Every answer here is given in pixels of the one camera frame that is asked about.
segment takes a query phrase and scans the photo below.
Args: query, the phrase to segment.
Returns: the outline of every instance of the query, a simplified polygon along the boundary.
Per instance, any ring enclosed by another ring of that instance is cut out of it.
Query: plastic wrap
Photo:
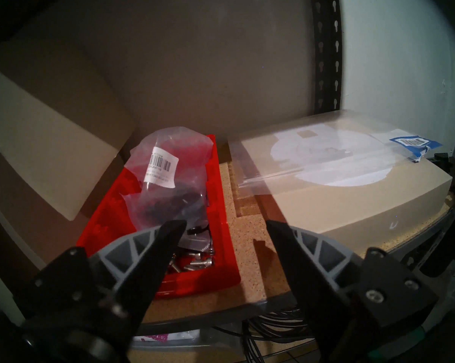
[[[417,151],[391,140],[397,137],[414,138],[359,113],[335,111],[231,137],[229,149],[243,197],[314,184],[361,186],[377,182],[397,162],[418,160],[414,156]],[[420,148],[419,158],[425,153],[422,149],[427,150]]]
[[[185,127],[158,130],[133,148],[125,167],[143,183],[139,194],[124,195],[130,220],[137,230],[186,220],[187,229],[208,224],[205,164],[212,141]],[[191,248],[182,237],[182,247]]]

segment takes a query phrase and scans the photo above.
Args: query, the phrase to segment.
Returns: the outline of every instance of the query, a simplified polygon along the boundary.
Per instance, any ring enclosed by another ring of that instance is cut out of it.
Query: white label
[[[174,176],[178,158],[162,148],[153,147],[149,167],[143,182],[155,183],[162,187],[175,188]]]
[[[406,139],[394,139],[396,142],[404,144],[405,146],[422,146],[426,143],[429,143],[429,140],[423,139],[421,137],[413,137]]]

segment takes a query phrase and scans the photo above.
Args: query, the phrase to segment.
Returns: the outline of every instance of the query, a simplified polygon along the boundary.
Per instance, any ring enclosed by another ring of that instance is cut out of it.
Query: screw head
[[[406,285],[411,290],[418,290],[420,287],[419,284],[414,280],[406,280],[404,282],[404,285]]]
[[[375,289],[368,290],[365,293],[365,296],[369,301],[374,303],[382,303],[385,300],[384,295],[380,291]]]

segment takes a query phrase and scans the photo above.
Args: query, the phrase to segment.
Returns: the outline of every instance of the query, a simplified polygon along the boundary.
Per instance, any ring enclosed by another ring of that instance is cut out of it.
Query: wall
[[[431,0],[340,0],[342,108],[455,146],[455,34]]]
[[[84,47],[139,129],[226,136],[312,111],[308,0],[60,0],[18,37]]]

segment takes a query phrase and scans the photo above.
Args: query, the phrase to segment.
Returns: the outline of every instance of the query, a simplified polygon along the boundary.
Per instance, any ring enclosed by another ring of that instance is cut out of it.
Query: bolt
[[[384,295],[378,290],[369,290],[365,293],[365,296],[374,303],[382,303],[384,301]]]
[[[205,268],[204,265],[201,265],[201,266],[198,266],[198,267],[196,267],[195,265],[186,265],[184,267],[184,269],[186,271],[198,271],[199,269],[204,269],[204,268]]]
[[[77,291],[75,291],[75,292],[73,293],[72,298],[73,298],[74,301],[77,302],[77,301],[79,301],[79,300],[81,299],[81,296],[82,296],[82,295],[83,295],[83,294],[81,293],[81,291],[77,290]]]
[[[210,267],[214,265],[214,258],[207,258],[206,260],[194,260],[191,261],[191,265],[195,265],[196,267],[205,265],[206,267]]]
[[[182,270],[174,263],[174,260],[173,260],[173,259],[170,260],[169,266],[170,266],[173,270],[175,270],[177,273],[182,272]]]
[[[192,256],[195,260],[201,260],[200,252],[188,252],[187,256]]]
[[[411,290],[419,289],[419,284],[416,281],[413,281],[413,280],[406,280],[404,282],[404,285],[406,285]]]

